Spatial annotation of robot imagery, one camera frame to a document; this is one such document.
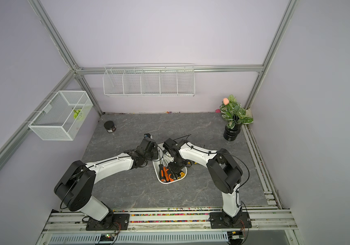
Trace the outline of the white plastic storage box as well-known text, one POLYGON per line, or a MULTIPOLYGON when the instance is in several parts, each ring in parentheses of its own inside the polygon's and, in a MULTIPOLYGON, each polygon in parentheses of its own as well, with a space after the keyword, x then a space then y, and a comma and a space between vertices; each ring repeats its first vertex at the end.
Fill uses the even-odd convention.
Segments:
POLYGON ((176 163, 175 158, 163 146, 158 145, 158 159, 153 160, 156 177, 161 184, 172 184, 182 180, 187 175, 187 167, 181 161, 176 163))

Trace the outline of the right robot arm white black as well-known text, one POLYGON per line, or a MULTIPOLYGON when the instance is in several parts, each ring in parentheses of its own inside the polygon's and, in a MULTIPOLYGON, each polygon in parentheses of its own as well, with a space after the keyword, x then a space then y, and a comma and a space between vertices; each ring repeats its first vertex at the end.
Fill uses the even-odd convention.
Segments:
POLYGON ((207 168, 213 183, 222 192, 224 215, 234 218, 241 214, 236 191, 241 186, 243 171, 226 149, 208 150, 186 140, 178 143, 170 138, 163 147, 164 159, 170 161, 168 166, 176 176, 186 173, 186 166, 192 163, 207 168))

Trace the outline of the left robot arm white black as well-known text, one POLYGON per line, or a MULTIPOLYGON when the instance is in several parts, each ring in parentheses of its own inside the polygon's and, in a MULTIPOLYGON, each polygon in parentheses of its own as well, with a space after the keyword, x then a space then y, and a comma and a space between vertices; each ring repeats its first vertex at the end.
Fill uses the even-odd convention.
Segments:
POLYGON ((69 166, 54 188, 55 195, 67 209, 82 212, 89 218, 109 225, 113 222, 113 211, 92 195, 94 185, 104 178, 122 171, 144 167, 148 162, 164 157, 161 147, 146 137, 134 150, 105 160, 83 163, 78 160, 69 166))

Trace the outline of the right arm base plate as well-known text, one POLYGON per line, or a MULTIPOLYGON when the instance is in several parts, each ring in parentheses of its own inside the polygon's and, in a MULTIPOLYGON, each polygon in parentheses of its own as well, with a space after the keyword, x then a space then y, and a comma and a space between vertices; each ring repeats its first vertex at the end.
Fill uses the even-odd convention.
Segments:
POLYGON ((250 216, 247 212, 240 211, 231 217, 225 212, 209 213, 209 221, 212 229, 248 229, 252 228, 250 216))

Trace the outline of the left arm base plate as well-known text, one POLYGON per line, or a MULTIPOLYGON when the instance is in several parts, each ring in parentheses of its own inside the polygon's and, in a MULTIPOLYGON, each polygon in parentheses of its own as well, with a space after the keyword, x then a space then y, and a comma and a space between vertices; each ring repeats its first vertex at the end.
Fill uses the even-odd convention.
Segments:
POLYGON ((87 231, 127 230, 131 215, 128 213, 109 213, 103 220, 89 218, 87 231))

